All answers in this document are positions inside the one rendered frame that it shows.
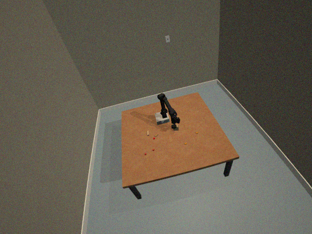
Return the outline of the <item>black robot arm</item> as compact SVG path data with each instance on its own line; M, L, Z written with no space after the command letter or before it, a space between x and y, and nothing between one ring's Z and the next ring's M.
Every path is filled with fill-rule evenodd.
M162 118L167 118L167 112L169 112L169 115L171 116L171 120L174 120L175 123L180 123L180 119L179 117L177 117L177 113L176 111L170 106L167 98L165 97L165 94L161 93L159 94L158 96L158 99L160 100L160 103L161 103L161 112L160 114L162 115ZM167 106L168 108L168 111L167 109L165 108L165 105Z

